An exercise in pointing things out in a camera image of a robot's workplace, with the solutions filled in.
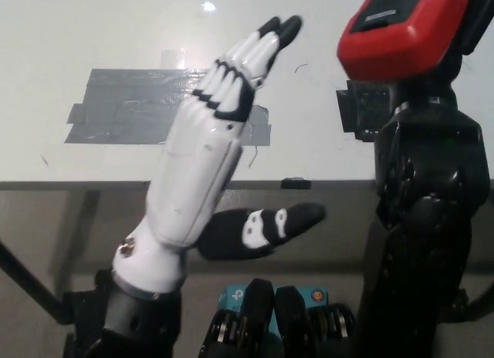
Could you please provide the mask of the black right hand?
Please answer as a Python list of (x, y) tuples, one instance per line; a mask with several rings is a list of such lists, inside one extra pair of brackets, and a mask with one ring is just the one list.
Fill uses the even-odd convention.
[(452, 82), (464, 56), (472, 54), (493, 20), (493, 0), (469, 0), (452, 44), (437, 66), (389, 86), (392, 113), (433, 103), (458, 107)]

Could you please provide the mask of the white and black left hand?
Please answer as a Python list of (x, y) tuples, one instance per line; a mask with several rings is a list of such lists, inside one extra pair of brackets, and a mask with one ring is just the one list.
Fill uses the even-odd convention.
[(298, 15), (271, 18), (217, 58), (181, 103), (147, 190), (144, 217), (113, 258), (120, 289), (142, 299), (176, 293), (189, 250), (209, 261), (261, 258), (326, 217), (315, 203), (217, 211), (242, 155), (255, 93), (301, 26)]

